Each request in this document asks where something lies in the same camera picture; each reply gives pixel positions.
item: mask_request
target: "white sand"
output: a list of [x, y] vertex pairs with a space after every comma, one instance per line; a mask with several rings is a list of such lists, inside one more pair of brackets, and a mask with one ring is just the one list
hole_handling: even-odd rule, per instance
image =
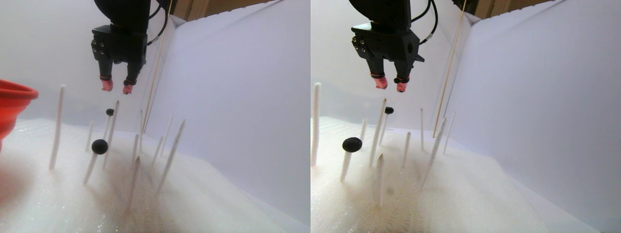
[[[54, 122], [20, 121], [0, 152], [0, 232], [282, 232], [258, 206], [204, 160], [177, 154], [159, 195], [168, 155], [151, 160], [145, 145], [130, 210], [132, 140], [115, 137], [106, 169], [92, 152], [88, 129], [62, 126], [56, 169], [48, 164]], [[92, 140], [102, 132], [93, 132]]]
[[[451, 149], [439, 151], [425, 188], [419, 191], [433, 142], [412, 139], [403, 164], [405, 135], [386, 132], [384, 206], [374, 202], [371, 141], [352, 155], [339, 182], [342, 143], [360, 135], [360, 124], [321, 118], [317, 166], [311, 168], [312, 232], [549, 232], [495, 160]], [[367, 130], [365, 138], [371, 138]]]

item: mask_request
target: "black cable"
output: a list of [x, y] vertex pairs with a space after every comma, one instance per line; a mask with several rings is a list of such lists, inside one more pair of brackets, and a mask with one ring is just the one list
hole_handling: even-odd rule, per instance
[[435, 23], [433, 24], [433, 29], [431, 30], [431, 33], [429, 33], [429, 36], [425, 38], [423, 41], [421, 41], [419, 45], [422, 45], [423, 43], [427, 42], [427, 39], [433, 36], [433, 33], [435, 33], [435, 29], [438, 28], [438, 9], [435, 7], [434, 0], [431, 0], [431, 4], [433, 5], [433, 14], [435, 14]]
[[431, 7], [431, 0], [427, 2], [427, 8], [425, 8], [425, 11], [423, 11], [423, 13], [420, 13], [420, 15], [416, 16], [416, 18], [413, 18], [411, 22], [417, 21], [418, 19], [425, 16], [427, 14], [427, 11], [429, 11], [429, 7]]
[[160, 8], [161, 8], [161, 4], [159, 6], [157, 6], [157, 9], [155, 9], [155, 12], [149, 16], [149, 19], [153, 18], [153, 16], [155, 16], [157, 14], [157, 12], [160, 11]]
[[160, 32], [157, 33], [157, 36], [155, 36], [155, 38], [153, 38], [151, 41], [149, 41], [149, 43], [147, 43], [147, 46], [151, 45], [155, 40], [159, 39], [161, 34], [164, 32], [164, 29], [166, 29], [166, 24], [168, 24], [168, 10], [166, 8], [164, 8], [164, 13], [165, 13], [164, 25], [161, 27]]

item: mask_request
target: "black sphere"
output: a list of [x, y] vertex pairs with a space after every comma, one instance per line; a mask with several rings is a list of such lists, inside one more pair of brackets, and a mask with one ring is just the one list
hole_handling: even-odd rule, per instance
[[103, 155], [108, 151], [108, 143], [104, 139], [97, 139], [91, 145], [91, 150], [98, 155]]
[[386, 114], [392, 114], [394, 112], [394, 109], [391, 107], [386, 107], [386, 109], [384, 109], [384, 113]]
[[343, 141], [343, 149], [346, 152], [357, 152], [362, 147], [362, 141], [357, 137], [350, 137]]

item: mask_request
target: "white wall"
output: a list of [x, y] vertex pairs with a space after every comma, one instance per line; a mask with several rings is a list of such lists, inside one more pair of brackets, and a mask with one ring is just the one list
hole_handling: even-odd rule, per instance
[[[411, 0], [410, 3], [412, 17], [418, 16], [427, 7], [426, 0]], [[384, 61], [388, 88], [376, 89], [375, 82], [369, 76], [366, 61], [351, 46], [354, 33], [350, 28], [367, 23], [369, 19], [356, 11], [349, 1], [311, 1], [310, 73], [313, 82], [322, 83], [320, 114], [355, 123], [360, 123], [367, 117], [370, 124], [375, 124], [381, 100], [387, 98], [388, 106], [395, 108], [395, 114], [388, 119], [388, 127], [420, 128], [422, 107], [425, 110], [425, 129], [433, 129], [442, 84], [446, 77], [446, 66], [461, 14], [461, 9], [453, 5], [451, 0], [436, 0], [436, 3], [438, 29], [433, 38], [419, 48], [419, 54], [425, 58], [425, 62], [414, 63], [406, 92], [398, 93], [396, 84], [392, 82], [396, 76], [394, 64]], [[431, 32], [434, 21], [433, 9], [430, 9], [425, 17], [412, 24], [412, 31], [422, 40]], [[469, 19], [465, 17], [446, 96], [451, 90], [470, 25]]]
[[[153, 12], [157, 2], [152, 2]], [[149, 23], [149, 39], [160, 31], [164, 13], [160, 11]], [[94, 1], [88, 0], [2, 0], [0, 2], [0, 78], [30, 86], [39, 91], [39, 98], [20, 114], [20, 118], [55, 119], [58, 89], [66, 84], [63, 121], [105, 127], [104, 111], [120, 99], [120, 120], [117, 130], [138, 130], [138, 113], [146, 106], [147, 87], [152, 78], [156, 50], [160, 39], [147, 49], [147, 64], [138, 77], [131, 95], [122, 94], [127, 64], [114, 65], [111, 93], [101, 90], [99, 67], [93, 57], [91, 30], [109, 24]], [[168, 24], [168, 35], [175, 28]]]
[[621, 231], [621, 2], [555, 1], [474, 25], [451, 136], [602, 232]]
[[[147, 125], [310, 225], [309, 2], [268, 2], [177, 28]], [[169, 137], [167, 146], [172, 143]]]

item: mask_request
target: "red bowl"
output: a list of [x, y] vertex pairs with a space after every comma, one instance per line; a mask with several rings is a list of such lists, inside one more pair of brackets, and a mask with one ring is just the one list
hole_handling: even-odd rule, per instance
[[0, 151], [2, 139], [15, 127], [17, 115], [26, 109], [30, 101], [37, 99], [39, 92], [27, 86], [0, 80]]

